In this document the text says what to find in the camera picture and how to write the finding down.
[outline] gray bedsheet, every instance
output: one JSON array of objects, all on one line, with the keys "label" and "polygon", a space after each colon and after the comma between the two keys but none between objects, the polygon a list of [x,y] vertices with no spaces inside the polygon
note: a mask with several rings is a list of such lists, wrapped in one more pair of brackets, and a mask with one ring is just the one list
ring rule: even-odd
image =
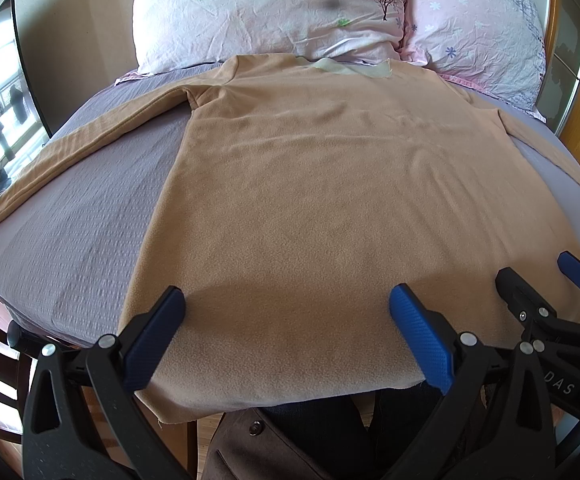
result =
[{"label": "gray bedsheet", "polygon": [[[106,88],[54,139],[164,83],[215,66]],[[484,98],[567,151],[540,121]],[[78,344],[115,332],[148,221],[190,113],[185,104],[148,121],[54,179],[0,224],[0,298],[17,322]],[[548,184],[580,240],[579,185],[514,141]]]}]

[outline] tan fleece shirt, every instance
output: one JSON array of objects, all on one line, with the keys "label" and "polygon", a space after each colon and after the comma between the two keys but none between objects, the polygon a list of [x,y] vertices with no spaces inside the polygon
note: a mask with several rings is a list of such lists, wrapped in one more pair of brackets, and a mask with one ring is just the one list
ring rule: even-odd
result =
[{"label": "tan fleece shirt", "polygon": [[577,165],[429,70],[329,70],[231,58],[51,143],[0,198],[1,221],[83,156],[190,101],[120,320],[168,285],[185,292],[185,321],[141,393],[164,422],[420,381],[388,314],[401,282],[488,344],[521,332],[494,288],[502,267],[561,317],[580,316],[556,266],[580,247],[509,135],[580,184]]}]

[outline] wooden floor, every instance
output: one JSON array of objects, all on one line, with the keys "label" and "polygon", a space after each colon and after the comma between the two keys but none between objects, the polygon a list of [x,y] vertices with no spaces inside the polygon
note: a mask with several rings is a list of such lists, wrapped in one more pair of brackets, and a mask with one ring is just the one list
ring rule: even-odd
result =
[{"label": "wooden floor", "polygon": [[206,416],[196,421],[197,442],[199,447],[199,466],[197,478],[201,478],[201,473],[203,472],[203,467],[205,466],[205,457],[208,454],[208,447],[210,447],[212,435],[214,435],[214,431],[216,431],[222,416],[223,413],[217,413],[216,415]]},{"label": "wooden floor", "polygon": [[[361,414],[363,425],[367,428],[372,421],[372,413],[374,413],[374,393],[358,394],[353,396],[353,401]],[[214,435],[214,431],[221,421],[223,413],[206,416],[196,421],[197,442],[199,449],[199,465],[197,471],[197,479],[201,478],[201,473],[205,466],[205,459],[210,447],[210,441]]]}]

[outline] television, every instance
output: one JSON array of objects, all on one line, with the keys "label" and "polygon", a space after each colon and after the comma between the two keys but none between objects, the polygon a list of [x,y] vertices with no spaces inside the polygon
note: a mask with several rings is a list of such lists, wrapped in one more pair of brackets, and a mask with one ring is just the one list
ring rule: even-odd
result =
[{"label": "television", "polygon": [[28,84],[15,0],[0,5],[0,191],[48,142],[49,128]]}]

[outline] person's leg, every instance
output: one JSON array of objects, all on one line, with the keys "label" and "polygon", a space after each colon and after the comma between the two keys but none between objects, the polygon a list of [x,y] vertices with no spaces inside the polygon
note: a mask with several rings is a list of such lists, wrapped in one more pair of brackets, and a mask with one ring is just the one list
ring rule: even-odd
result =
[{"label": "person's leg", "polygon": [[260,410],[335,479],[364,478],[374,469],[371,441],[349,396]]},{"label": "person's leg", "polygon": [[5,155],[5,157],[8,160],[14,160],[15,157],[14,152],[12,151],[12,148],[8,145],[6,137],[1,132],[0,132],[0,145],[3,148],[3,154]]},{"label": "person's leg", "polygon": [[387,470],[407,449],[428,419],[441,391],[423,382],[405,390],[378,390],[368,430],[374,443],[375,465]]}]

